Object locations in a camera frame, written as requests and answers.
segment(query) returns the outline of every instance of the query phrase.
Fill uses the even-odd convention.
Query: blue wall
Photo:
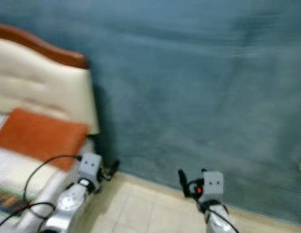
[[[301,224],[301,0],[0,0],[0,22],[85,53],[105,159]]]

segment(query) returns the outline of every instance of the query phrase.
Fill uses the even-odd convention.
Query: black cable
[[[223,219],[228,225],[230,225],[234,231],[236,233],[239,233],[238,229],[229,221],[227,220],[225,217],[223,217],[222,215],[220,215],[218,212],[214,211],[214,210],[211,210],[210,207],[207,207],[207,210],[213,214],[215,214],[216,216],[218,216],[219,218]]]
[[[53,204],[51,204],[50,202],[38,202],[38,203],[34,203],[34,204],[31,204],[31,205],[27,205],[17,211],[14,211],[12,214],[10,214],[7,218],[5,218],[2,222],[0,222],[0,227],[1,225],[3,225],[7,220],[9,220],[10,218],[12,218],[13,216],[19,214],[20,212],[26,210],[26,209],[29,209],[33,206],[36,206],[36,205],[49,205],[50,207],[52,207],[53,211],[55,210],[55,207]]]
[[[23,195],[22,195],[22,199],[25,203],[29,204],[29,201],[27,200],[27,197],[26,197],[26,190],[28,188],[28,185],[29,185],[29,182],[31,180],[31,178],[33,177],[33,175],[41,168],[43,167],[44,165],[52,162],[53,160],[56,160],[56,159],[61,159],[61,158],[75,158],[77,159],[78,161],[81,161],[81,156],[76,156],[76,155],[58,155],[58,156],[54,156],[48,160],[46,160],[45,162],[43,162],[40,166],[38,166],[38,168],[36,168],[31,174],[30,176],[28,177],[25,185],[24,185],[24,188],[23,188]],[[48,217],[44,217],[44,216],[41,216],[40,214],[36,213],[35,211],[33,211],[31,208],[29,209],[29,211],[35,215],[36,217],[40,218],[40,219],[47,219]]]

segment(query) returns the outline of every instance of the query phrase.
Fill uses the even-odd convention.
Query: tiled floor
[[[242,233],[301,233],[301,227],[230,209]],[[182,193],[118,173],[74,226],[83,233],[203,233],[203,216]]]

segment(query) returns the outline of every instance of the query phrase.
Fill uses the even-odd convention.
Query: bed
[[[90,72],[84,55],[53,46],[18,28],[0,24],[0,131],[14,109],[79,122],[98,134]],[[80,151],[93,151],[85,140]],[[0,147],[0,183],[21,190],[28,175],[41,163],[26,154]],[[74,169],[63,172],[47,166],[31,181],[35,201],[55,201],[74,177]],[[36,207],[44,213],[43,207]],[[25,212],[17,222],[0,232],[35,232],[40,220]]]

